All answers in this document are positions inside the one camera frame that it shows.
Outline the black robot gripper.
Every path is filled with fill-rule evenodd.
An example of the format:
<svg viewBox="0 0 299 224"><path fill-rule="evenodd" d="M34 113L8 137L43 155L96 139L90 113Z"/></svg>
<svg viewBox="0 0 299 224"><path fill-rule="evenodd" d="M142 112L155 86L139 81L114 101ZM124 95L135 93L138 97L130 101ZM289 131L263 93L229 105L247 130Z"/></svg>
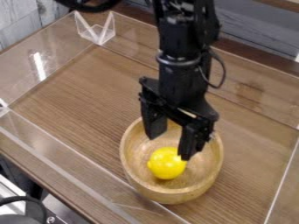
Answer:
<svg viewBox="0 0 299 224"><path fill-rule="evenodd" d="M182 126L178 155L183 161L203 150L211 140L219 114L206 100L211 56L191 61L158 58L159 78L142 77L139 94L144 133L154 140L167 131L167 120Z"/></svg>

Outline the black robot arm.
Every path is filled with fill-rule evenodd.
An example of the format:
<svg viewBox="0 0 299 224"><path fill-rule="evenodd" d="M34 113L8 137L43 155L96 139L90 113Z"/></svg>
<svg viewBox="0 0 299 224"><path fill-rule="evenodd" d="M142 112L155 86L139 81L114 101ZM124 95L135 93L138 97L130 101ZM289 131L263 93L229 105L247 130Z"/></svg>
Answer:
<svg viewBox="0 0 299 224"><path fill-rule="evenodd" d="M178 155L187 161L211 140L219 113L206 94L213 86L211 44L218 40L221 22L214 0L154 0L159 32L159 77L139 80L144 133L156 139L167 123L182 126Z"/></svg>

